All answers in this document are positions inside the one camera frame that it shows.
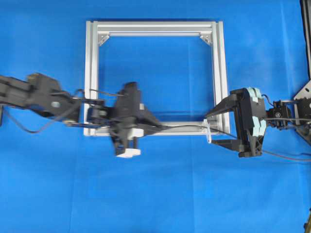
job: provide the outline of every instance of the square metal frame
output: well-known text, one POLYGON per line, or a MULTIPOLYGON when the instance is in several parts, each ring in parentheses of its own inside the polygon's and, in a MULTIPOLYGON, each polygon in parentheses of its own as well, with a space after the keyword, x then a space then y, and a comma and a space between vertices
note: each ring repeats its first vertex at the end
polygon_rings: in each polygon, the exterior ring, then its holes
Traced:
MULTIPOLYGON (((227 75, 225 65, 225 45, 223 22, 159 22, 159 21, 87 21, 86 22, 86 69, 85 96, 97 99, 98 93, 98 54, 99 47, 107 39, 114 36, 199 36, 211 46, 213 62, 214 103, 218 104, 228 96, 227 75)), ((84 105, 86 120, 88 104, 84 105)), ((230 133, 229 113, 217 115, 209 119, 210 126, 230 133)), ((164 125, 202 125, 202 122, 163 122, 164 125)), ((197 127, 172 128, 155 135, 198 135, 206 134, 205 129, 197 127)), ((84 129, 85 136, 107 136, 108 128, 84 129)))

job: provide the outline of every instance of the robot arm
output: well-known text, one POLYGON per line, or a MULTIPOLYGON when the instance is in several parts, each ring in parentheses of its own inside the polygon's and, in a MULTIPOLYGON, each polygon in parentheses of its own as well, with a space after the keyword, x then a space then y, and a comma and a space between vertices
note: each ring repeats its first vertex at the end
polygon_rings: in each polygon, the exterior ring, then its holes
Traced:
POLYGON ((0 104, 29 109, 42 117, 58 119, 68 126, 99 128, 108 126, 115 155, 130 158, 140 154, 138 138, 163 130, 161 123, 141 102, 137 83, 127 83, 113 107, 104 100, 71 96, 55 79, 36 73, 27 82, 0 76, 0 104), (79 123, 81 104, 88 103, 88 124, 79 123))
POLYGON ((212 140, 212 143, 239 152, 239 157, 254 157, 262 154, 262 143, 268 126, 279 130, 294 128, 311 145, 311 94, 303 88, 295 100, 273 102, 273 108, 265 110, 264 99, 257 88, 243 88, 230 92, 211 111, 211 116, 234 112, 237 131, 236 140, 212 140), (289 105, 294 105, 295 118, 289 105))

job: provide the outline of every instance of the blue fabric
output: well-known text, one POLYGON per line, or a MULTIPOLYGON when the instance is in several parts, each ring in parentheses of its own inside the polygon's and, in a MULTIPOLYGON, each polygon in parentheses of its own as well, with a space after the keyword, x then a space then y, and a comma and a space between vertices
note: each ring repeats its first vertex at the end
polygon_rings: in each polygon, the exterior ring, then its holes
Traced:
MULTIPOLYGON (((295 0, 2 0, 0 73, 41 72, 65 90, 82 87, 86 20, 96 19, 223 20, 229 89, 253 86, 272 100, 290 99, 308 80, 295 0)), ((101 87, 137 80, 161 119, 202 118, 212 105, 207 45, 158 39, 109 39, 100 48, 101 87)), ((10 112, 33 129, 47 122, 10 112)), ((231 124, 234 132, 232 115, 231 124)), ((0 138, 3 233, 302 232, 311 206, 309 164, 266 154, 239 159, 204 136, 149 136, 131 160, 115 158, 108 137, 60 123, 29 135, 5 117, 0 138)), ((310 152, 294 132, 271 128, 264 148, 310 152)))

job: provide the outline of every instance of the cable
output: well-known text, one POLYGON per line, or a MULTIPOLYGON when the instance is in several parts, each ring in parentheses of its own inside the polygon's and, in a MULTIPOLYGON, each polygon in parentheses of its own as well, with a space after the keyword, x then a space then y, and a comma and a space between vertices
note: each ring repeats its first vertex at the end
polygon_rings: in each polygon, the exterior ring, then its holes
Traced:
MULTIPOLYGON (((84 90, 83 90, 83 89, 77 89, 77 90, 75 90, 74 93, 73 93, 73 96, 74 96, 74 97, 77 97, 77 94, 78 94, 79 92, 81 92, 83 98, 85 98, 85 93, 84 93, 84 90)), ((52 92, 52 93, 50 93, 51 96, 60 96, 60 95, 66 95, 66 94, 68 94, 67 91, 60 91, 60 92, 52 92)))
POLYGON ((284 156, 284 155, 276 154, 276 153, 273 153, 273 152, 270 152, 270 151, 267 151, 267 150, 262 150, 262 152, 264 152, 264 153, 266 153, 266 154, 270 154, 270 155, 276 156, 276 157, 279 157, 279 158, 282 158, 282 159, 287 159, 287 160, 292 160, 292 161, 298 161, 298 162, 311 162, 311 159, 296 159, 296 158, 291 158, 291 157, 287 157, 287 156, 284 156))
POLYGON ((47 129, 50 125, 52 125, 53 123, 55 123, 56 121, 61 120, 62 118, 67 117, 68 115, 70 115, 71 113, 73 113, 79 106, 80 106, 80 102, 77 101, 71 108, 69 108, 68 110, 64 111, 61 115, 57 116, 56 118, 54 118, 53 120, 49 121, 48 123, 46 123, 45 125, 43 125, 40 129, 36 130, 36 131, 31 131, 29 129, 27 129, 25 126, 23 126, 18 120, 16 120, 12 115, 10 115, 4 108, 3 108, 3 112, 18 126, 20 127, 22 130, 28 132, 28 133, 40 133, 43 130, 47 129))
POLYGON ((77 90, 75 90, 75 92, 73 93, 73 96, 76 97, 77 94, 78 94, 79 92, 82 93, 82 97, 83 97, 83 99, 85 99, 85 92, 84 92, 83 89, 77 89, 77 90))
POLYGON ((267 95, 262 94, 261 96, 266 97, 266 99, 267 99, 268 103, 269 103, 272 107, 274 107, 274 105, 270 102, 270 99, 269 99, 269 97, 268 97, 267 95))
MULTIPOLYGON (((203 125, 175 125, 175 126, 170 126, 170 125, 163 125, 162 126, 163 128, 162 129, 171 129, 171 128, 183 128, 183 127, 197 127, 197 128, 205 128, 207 129, 206 126, 203 126, 203 125)), ((226 135, 229 135, 233 138, 237 138, 236 136, 232 135, 232 134, 229 134, 229 133, 226 133, 224 131, 221 131, 221 130, 218 130, 218 129, 215 129, 215 128, 212 128, 210 127, 211 130, 215 130, 215 131, 218 131, 220 133, 223 133, 223 134, 226 134, 226 135)))
POLYGON ((268 118, 268 117, 264 117, 264 120, 301 120, 301 121, 311 121, 311 119, 307 119, 307 118, 268 118))
POLYGON ((121 95, 121 94, 111 94, 111 93, 108 93, 108 92, 105 92, 105 91, 99 91, 99 90, 95 90, 95 89, 90 89, 90 91, 96 91, 98 93, 101 93, 101 94, 104 94, 104 95, 107 95, 107 96, 125 96, 125 95, 121 95))
MULTIPOLYGON (((198 128, 207 128, 206 126, 201 126, 201 125, 176 125, 176 126, 164 126, 164 129, 165 128, 180 128, 180 127, 198 127, 198 128)), ((236 136, 230 134, 230 133, 226 133, 226 132, 223 132, 221 130, 218 130, 218 129, 215 129, 215 128, 212 128, 212 130, 215 130, 215 131, 218 131, 220 133, 224 133, 226 135, 229 135, 233 138, 237 138, 236 136)), ((282 158, 282 159, 287 159, 287 160, 291 160, 291 161, 298 161, 298 162, 311 162, 311 159, 296 159, 296 158, 291 158, 291 157, 288 157, 288 156, 284 156, 284 155, 280 155, 280 154, 277 154, 277 153, 274 153, 274 152, 270 152, 270 151, 267 151, 267 150, 262 150, 262 152, 266 153, 266 154, 270 154, 270 155, 273 155, 273 156, 276 156, 276 157, 279 157, 279 158, 282 158)))

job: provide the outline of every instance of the black cable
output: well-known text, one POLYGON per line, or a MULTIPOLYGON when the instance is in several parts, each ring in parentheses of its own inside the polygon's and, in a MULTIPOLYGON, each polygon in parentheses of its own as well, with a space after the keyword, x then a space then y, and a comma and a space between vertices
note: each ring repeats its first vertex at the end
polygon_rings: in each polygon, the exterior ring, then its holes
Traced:
POLYGON ((43 130, 47 129, 50 125, 52 125, 53 123, 61 120, 62 118, 67 117, 68 115, 70 115, 71 113, 73 113, 78 107, 80 107, 80 102, 77 101, 76 104, 74 104, 71 108, 69 108, 68 110, 64 111, 61 115, 58 115, 56 118, 54 118, 53 120, 49 121, 48 123, 46 123, 45 125, 43 125, 40 129, 36 130, 36 131, 32 131, 27 129, 25 126, 23 126, 18 120, 16 120, 12 115, 10 115, 4 108, 3 108, 3 112, 18 126, 20 127, 22 130, 28 132, 28 133, 40 133, 43 130))
POLYGON ((298 161, 298 162, 311 162, 311 159, 296 159, 296 158, 291 158, 291 157, 287 157, 287 156, 284 156, 284 155, 280 155, 280 154, 277 154, 277 153, 273 153, 273 152, 270 152, 270 151, 267 151, 267 150, 262 150, 262 152, 264 152, 264 153, 266 153, 266 154, 270 154, 270 155, 276 156, 276 157, 279 157, 279 158, 282 158, 282 159, 287 159, 287 160, 292 160, 292 161, 298 161))
POLYGON ((269 103, 272 107, 274 107, 274 105, 270 102, 270 98, 269 98, 267 95, 262 94, 261 96, 266 97, 266 99, 267 99, 268 103, 269 103))
POLYGON ((79 92, 82 93, 82 98, 85 99, 85 92, 83 89, 75 90, 75 92, 73 93, 73 96, 76 97, 79 92))
MULTIPOLYGON (((164 126, 164 129, 165 128, 180 128, 180 127, 198 127, 198 128, 207 128, 206 126, 202 126, 202 125, 176 125, 176 126, 164 126)), ((236 136, 230 134, 230 133, 226 133, 226 132, 223 132, 221 130, 218 130, 218 129, 215 129, 215 128, 212 128, 210 127, 211 130, 215 130, 215 131, 218 131, 220 133, 224 133, 226 135, 229 135, 233 138, 237 138, 236 136)), ((277 154, 277 153, 274 153, 274 152, 270 152, 270 151, 267 151, 267 150, 262 150, 262 152, 266 153, 266 154, 269 154, 269 155, 273 155, 273 156, 276 156, 276 157, 279 157, 279 158, 282 158, 282 159, 287 159, 287 160, 291 160, 291 161, 298 161, 298 162, 311 162, 311 159, 296 159, 296 158, 291 158, 291 157, 288 157, 288 156, 284 156, 284 155, 280 155, 280 154, 277 154)))
POLYGON ((307 119, 307 118, 268 118, 268 117, 264 117, 264 120, 288 120, 288 121, 292 121, 292 120, 301 120, 301 121, 311 121, 311 119, 307 119))
POLYGON ((101 94, 104 94, 104 95, 107 95, 107 96, 125 96, 125 95, 121 95, 121 94, 111 94, 111 93, 108 93, 108 92, 105 92, 105 91, 99 91, 99 90, 95 90, 95 89, 90 89, 90 91, 96 91, 98 93, 101 93, 101 94))
MULTIPOLYGON (((77 89, 77 90, 75 90, 74 93, 73 93, 73 96, 74 96, 74 97, 77 97, 77 94, 78 94, 79 92, 81 92, 83 98, 85 98, 85 93, 84 93, 84 90, 83 90, 83 89, 77 89)), ((65 94, 68 94, 68 92, 67 92, 67 91, 60 91, 60 92, 52 92, 52 93, 50 93, 51 96, 60 96, 60 95, 65 95, 65 94)))

